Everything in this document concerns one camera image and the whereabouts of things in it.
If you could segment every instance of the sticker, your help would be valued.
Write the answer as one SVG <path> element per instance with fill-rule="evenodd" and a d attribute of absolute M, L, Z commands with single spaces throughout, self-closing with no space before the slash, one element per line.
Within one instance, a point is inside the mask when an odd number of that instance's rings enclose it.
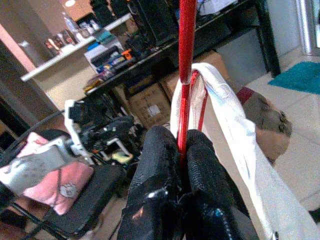
<path fill-rule="evenodd" d="M 160 109 L 157 105 L 152 105 L 152 106 L 148 107 L 148 113 L 151 117 L 154 117 L 161 112 L 160 112 Z"/>
<path fill-rule="evenodd" d="M 70 182 L 69 184 L 62 185 L 60 187 L 60 194 L 66 198 L 73 198 L 77 194 L 76 185 Z"/>

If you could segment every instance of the white cloth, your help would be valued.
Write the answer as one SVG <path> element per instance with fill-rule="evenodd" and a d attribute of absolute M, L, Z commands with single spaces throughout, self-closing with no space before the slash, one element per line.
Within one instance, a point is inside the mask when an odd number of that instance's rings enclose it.
<path fill-rule="evenodd" d="M 197 129 L 205 96 L 208 101 L 203 132 L 213 142 L 215 152 L 248 208 L 260 239 L 271 240 L 278 232 L 280 240 L 320 240 L 320 232 L 309 213 L 300 205 L 256 142 L 256 126 L 246 119 L 235 93 L 218 70 L 208 63 L 195 63 L 201 77 L 190 106 L 189 129 Z M 177 137 L 182 84 L 175 88 L 170 130 Z"/>

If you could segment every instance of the red pole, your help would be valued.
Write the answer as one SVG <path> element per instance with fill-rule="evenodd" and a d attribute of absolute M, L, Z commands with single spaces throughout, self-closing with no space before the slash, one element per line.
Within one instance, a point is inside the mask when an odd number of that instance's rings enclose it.
<path fill-rule="evenodd" d="M 195 29 L 196 29 L 197 0 L 180 0 L 179 27 L 179 73 L 182 82 L 180 118 L 177 144 L 181 153 L 180 165 L 186 168 L 187 130 L 190 109 L 190 76 L 193 61 Z"/>

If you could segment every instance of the label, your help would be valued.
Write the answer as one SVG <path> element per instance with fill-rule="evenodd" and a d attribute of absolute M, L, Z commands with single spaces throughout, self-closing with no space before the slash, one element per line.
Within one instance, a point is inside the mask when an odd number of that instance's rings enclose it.
<path fill-rule="evenodd" d="M 161 112 L 160 112 L 160 109 L 157 105 L 152 105 L 152 106 L 148 107 L 148 113 L 151 117 L 154 117 Z"/>

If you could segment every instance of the black speaker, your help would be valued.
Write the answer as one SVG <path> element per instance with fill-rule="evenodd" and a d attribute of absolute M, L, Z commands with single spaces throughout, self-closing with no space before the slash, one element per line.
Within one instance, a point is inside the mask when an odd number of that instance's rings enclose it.
<path fill-rule="evenodd" d="M 122 16 L 129 13 L 126 0 L 112 0 L 110 3 L 111 3 L 111 8 L 117 18 L 121 18 Z"/>
<path fill-rule="evenodd" d="M 91 0 L 91 8 L 102 27 L 107 26 L 116 19 L 112 16 L 105 0 Z"/>
<path fill-rule="evenodd" d="M 178 25 L 165 0 L 131 0 L 129 9 L 152 46 L 160 46 L 178 36 Z"/>

